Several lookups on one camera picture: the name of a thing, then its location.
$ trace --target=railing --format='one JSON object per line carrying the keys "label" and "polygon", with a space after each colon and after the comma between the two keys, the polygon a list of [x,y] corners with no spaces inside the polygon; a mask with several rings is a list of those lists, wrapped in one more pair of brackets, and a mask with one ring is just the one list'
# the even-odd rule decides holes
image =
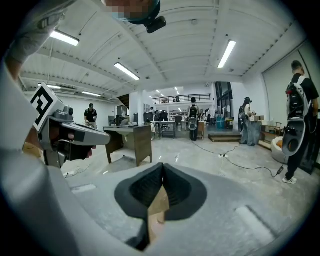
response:
{"label": "railing", "polygon": [[176,95],[176,96],[168,96],[161,98],[153,98],[153,104],[164,104],[164,103],[179,103],[191,102],[191,98],[195,98],[196,102],[205,102],[211,101],[211,94],[188,94],[188,95]]}

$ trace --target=fluorescent light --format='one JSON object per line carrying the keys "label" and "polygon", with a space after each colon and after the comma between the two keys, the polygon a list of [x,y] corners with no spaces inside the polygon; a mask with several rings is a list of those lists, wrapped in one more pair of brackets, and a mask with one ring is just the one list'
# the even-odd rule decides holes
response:
{"label": "fluorescent light", "polygon": [[57,90],[60,90],[61,89],[61,87],[60,86],[54,86],[54,85],[47,85],[49,88],[51,88],[51,89],[57,89]]}
{"label": "fluorescent light", "polygon": [[54,39],[58,39],[60,41],[63,41],[65,43],[68,43],[70,45],[73,45],[73,46],[77,46],[80,42],[79,39],[71,36],[71,35],[68,35],[66,33],[63,33],[59,30],[55,30],[52,32],[52,34],[50,35],[50,37],[54,38]]}
{"label": "fluorescent light", "polygon": [[91,92],[87,92],[87,91],[83,91],[82,93],[87,94],[87,95],[91,95],[91,96],[101,97],[100,94],[95,94],[95,93],[91,93]]}
{"label": "fluorescent light", "polygon": [[114,64],[114,66],[121,70],[122,72],[126,73],[129,77],[132,77],[134,80],[139,81],[140,78],[138,76],[136,76],[134,73],[132,73],[129,69],[127,69],[124,65],[122,65],[121,63],[116,63]]}
{"label": "fluorescent light", "polygon": [[236,46],[236,43],[237,43],[237,42],[235,42],[235,41],[230,41],[230,42],[228,43],[228,46],[227,46],[227,48],[226,48],[226,50],[225,50],[225,53],[224,53],[224,55],[223,55],[223,57],[222,57],[222,60],[221,60],[221,62],[220,62],[220,64],[219,64],[219,66],[218,66],[218,69],[222,69],[222,68],[225,66],[225,64],[226,64],[226,62],[227,62],[230,54],[232,53],[233,49],[234,49],[235,46]]}

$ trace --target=staircase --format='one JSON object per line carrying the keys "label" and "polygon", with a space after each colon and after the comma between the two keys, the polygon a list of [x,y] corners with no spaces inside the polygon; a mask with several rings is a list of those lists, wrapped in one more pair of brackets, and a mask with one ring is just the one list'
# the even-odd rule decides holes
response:
{"label": "staircase", "polygon": [[118,99],[130,110],[130,94],[120,96]]}
{"label": "staircase", "polygon": [[240,142],[241,134],[237,133],[218,133],[218,134],[209,134],[209,140],[216,142]]}

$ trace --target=concrete floor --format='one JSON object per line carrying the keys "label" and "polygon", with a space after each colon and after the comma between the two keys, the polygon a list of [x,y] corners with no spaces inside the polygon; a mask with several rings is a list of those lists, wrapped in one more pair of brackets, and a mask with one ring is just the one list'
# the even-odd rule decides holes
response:
{"label": "concrete floor", "polygon": [[[213,143],[209,139],[196,141],[200,147],[217,153],[225,153],[232,150],[238,143],[224,142]],[[286,218],[283,225],[288,227],[304,216],[313,205],[320,184],[319,170],[312,175],[298,169],[295,173],[297,183],[290,185],[282,182],[287,172],[284,167],[281,175],[272,178],[266,169],[247,170],[232,165],[219,155],[212,154],[194,145],[187,138],[162,138],[152,142],[153,162],[176,164],[199,170],[212,175],[219,175],[239,182],[247,187],[264,204],[275,209]],[[273,160],[271,151],[260,146],[249,147],[241,145],[229,152],[228,159],[233,163],[246,168],[267,167],[275,175],[281,164]],[[136,167],[134,152],[121,149],[111,155],[112,164],[108,163],[106,148],[98,146],[93,156],[86,160],[66,162],[62,172],[78,172],[67,179],[79,179],[84,177],[108,175]],[[146,158],[143,165],[149,163]]]}

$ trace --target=sneaker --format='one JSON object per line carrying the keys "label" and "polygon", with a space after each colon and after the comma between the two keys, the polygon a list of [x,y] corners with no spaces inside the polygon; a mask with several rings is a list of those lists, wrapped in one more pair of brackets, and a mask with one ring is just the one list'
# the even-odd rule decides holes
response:
{"label": "sneaker", "polygon": [[283,178],[282,181],[284,183],[289,183],[289,184],[296,184],[297,183],[297,179],[295,177],[292,177],[290,180],[287,180],[287,178]]}

